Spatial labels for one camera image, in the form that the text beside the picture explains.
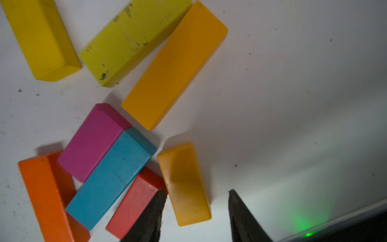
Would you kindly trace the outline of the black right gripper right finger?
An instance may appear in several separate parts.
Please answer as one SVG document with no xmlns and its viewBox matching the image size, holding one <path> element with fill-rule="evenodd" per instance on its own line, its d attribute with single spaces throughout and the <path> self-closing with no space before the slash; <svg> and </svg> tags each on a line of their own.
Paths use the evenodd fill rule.
<svg viewBox="0 0 387 242">
<path fill-rule="evenodd" d="M 272 242 L 238 193 L 231 189 L 228 198 L 228 210 L 233 242 Z"/>
</svg>

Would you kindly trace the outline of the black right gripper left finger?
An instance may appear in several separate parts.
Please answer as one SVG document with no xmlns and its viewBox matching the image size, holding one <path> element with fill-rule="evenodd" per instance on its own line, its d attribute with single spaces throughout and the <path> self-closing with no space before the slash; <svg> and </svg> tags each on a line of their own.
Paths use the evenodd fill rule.
<svg viewBox="0 0 387 242">
<path fill-rule="evenodd" d="M 157 191 L 121 242 L 158 242 L 166 198 L 164 188 Z"/>
</svg>

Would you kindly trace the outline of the small amber block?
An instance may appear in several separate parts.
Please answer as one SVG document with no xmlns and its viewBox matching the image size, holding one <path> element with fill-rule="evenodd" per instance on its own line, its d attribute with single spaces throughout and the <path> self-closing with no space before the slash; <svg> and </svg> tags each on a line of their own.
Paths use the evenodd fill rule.
<svg viewBox="0 0 387 242">
<path fill-rule="evenodd" d="M 157 159 L 178 225 L 210 220 L 210 202 L 193 143 L 164 149 Z"/>
</svg>

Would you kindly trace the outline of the orange block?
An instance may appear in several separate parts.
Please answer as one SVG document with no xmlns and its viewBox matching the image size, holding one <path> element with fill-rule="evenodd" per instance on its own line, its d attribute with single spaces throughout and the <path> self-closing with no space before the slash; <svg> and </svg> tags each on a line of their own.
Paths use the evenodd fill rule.
<svg viewBox="0 0 387 242">
<path fill-rule="evenodd" d="M 89 231 L 66 212 L 76 194 L 73 179 L 58 163 L 61 152 L 18 162 L 31 205 L 46 242 L 87 242 Z"/>
</svg>

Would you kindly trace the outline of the amber long block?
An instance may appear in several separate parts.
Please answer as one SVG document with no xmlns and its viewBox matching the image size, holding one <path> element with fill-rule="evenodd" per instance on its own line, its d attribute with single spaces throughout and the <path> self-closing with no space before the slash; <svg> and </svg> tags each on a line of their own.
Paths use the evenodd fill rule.
<svg viewBox="0 0 387 242">
<path fill-rule="evenodd" d="M 146 130 L 155 129 L 227 33 L 227 27 L 196 1 L 123 101 L 122 108 Z"/>
</svg>

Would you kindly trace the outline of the lime yellow block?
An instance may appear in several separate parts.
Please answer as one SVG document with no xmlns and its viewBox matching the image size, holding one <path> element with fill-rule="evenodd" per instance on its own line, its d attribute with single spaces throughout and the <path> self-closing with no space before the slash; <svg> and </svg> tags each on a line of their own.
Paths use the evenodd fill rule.
<svg viewBox="0 0 387 242">
<path fill-rule="evenodd" d="M 114 87 L 177 27 L 192 1 L 131 1 L 80 52 L 102 87 Z"/>
</svg>

